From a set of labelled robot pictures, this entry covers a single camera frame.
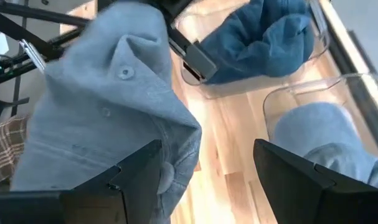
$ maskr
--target plaid fabric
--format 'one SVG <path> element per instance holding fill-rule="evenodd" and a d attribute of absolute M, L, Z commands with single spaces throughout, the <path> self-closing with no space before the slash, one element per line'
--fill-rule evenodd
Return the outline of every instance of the plaid fabric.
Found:
<path fill-rule="evenodd" d="M 24 150 L 28 116 L 14 116 L 0 123 L 0 182 L 14 173 L 18 158 Z"/>

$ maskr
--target clear plastic bin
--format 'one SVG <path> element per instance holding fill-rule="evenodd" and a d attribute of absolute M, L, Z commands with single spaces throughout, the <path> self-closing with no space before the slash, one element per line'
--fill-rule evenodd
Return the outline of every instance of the clear plastic bin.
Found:
<path fill-rule="evenodd" d="M 310 0 L 309 4 L 312 2 L 313 8 L 315 10 L 321 10 L 319 8 L 319 3 L 317 0 Z M 243 4 L 238 4 L 227 9 L 211 12 L 208 14 L 201 13 L 186 13 L 180 19 L 178 19 L 176 27 L 186 36 L 188 40 L 194 42 L 195 40 L 201 41 L 208 34 L 210 34 L 214 29 L 221 25 L 224 19 L 234 10 L 242 6 Z M 313 31 L 315 36 L 314 50 L 309 58 L 309 60 L 304 63 L 295 73 L 287 75 L 281 78 L 271 78 L 266 75 L 248 78 L 246 80 L 239 80 L 232 83 L 220 84 L 220 85 L 205 85 L 199 83 L 184 67 L 183 62 L 181 62 L 181 75 L 183 80 L 192 86 L 196 86 L 197 89 L 206 98 L 218 98 L 228 95 L 234 95 L 239 93 L 244 93 L 250 90 L 257 90 L 262 88 L 267 88 L 271 86 L 281 86 L 286 83 L 297 83 L 301 80 L 302 75 L 309 68 L 311 68 L 314 63 L 319 59 L 319 57 L 327 50 L 329 45 L 329 36 L 327 32 L 326 23 L 323 15 L 315 14 L 313 19 Z"/>
<path fill-rule="evenodd" d="M 263 102 L 263 113 L 269 138 L 273 138 L 275 126 L 280 118 L 292 109 L 316 102 L 328 102 L 343 106 L 353 120 L 365 148 L 378 156 L 378 147 L 364 120 L 364 113 L 371 113 L 370 105 L 378 108 L 378 84 L 375 76 L 368 74 L 343 75 L 297 85 L 290 85 L 272 91 Z M 365 93 L 360 86 L 366 85 L 362 101 L 354 100 L 354 92 Z"/>

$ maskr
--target gray hoodie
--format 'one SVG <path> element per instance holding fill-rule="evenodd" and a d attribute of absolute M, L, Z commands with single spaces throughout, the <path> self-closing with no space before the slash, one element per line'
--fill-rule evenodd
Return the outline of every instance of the gray hoodie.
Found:
<path fill-rule="evenodd" d="M 12 190 L 72 189 L 153 139 L 163 144 L 158 206 L 164 223 L 198 161 L 201 127 L 171 89 L 164 17 L 119 2 L 45 70 Z"/>

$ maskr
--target snap button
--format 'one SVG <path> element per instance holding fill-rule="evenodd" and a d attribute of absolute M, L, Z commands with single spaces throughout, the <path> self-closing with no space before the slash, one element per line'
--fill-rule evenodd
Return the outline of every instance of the snap button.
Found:
<path fill-rule="evenodd" d="M 121 72 L 118 74 L 118 77 L 122 80 L 131 78 L 135 74 L 135 71 L 130 66 L 122 66 Z"/>
<path fill-rule="evenodd" d="M 108 108 L 102 108 L 102 115 L 108 118 L 111 115 L 111 111 Z"/>

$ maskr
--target denim cloth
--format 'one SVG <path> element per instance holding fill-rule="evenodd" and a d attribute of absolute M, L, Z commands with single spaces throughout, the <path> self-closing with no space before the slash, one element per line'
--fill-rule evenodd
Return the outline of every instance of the denim cloth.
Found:
<path fill-rule="evenodd" d="M 164 17 L 140 3 L 100 14 L 47 65 L 11 190 L 72 189 L 161 139 L 163 169 L 151 223 L 165 223 L 198 161 L 201 127 L 171 89 Z"/>
<path fill-rule="evenodd" d="M 365 151 L 349 112 L 311 103 L 284 114 L 271 142 L 309 161 L 378 188 L 378 158 Z"/>
<path fill-rule="evenodd" d="M 251 0 L 231 13 L 201 42 L 219 66 L 206 84 L 295 72 L 314 47 L 309 15 L 305 0 Z"/>

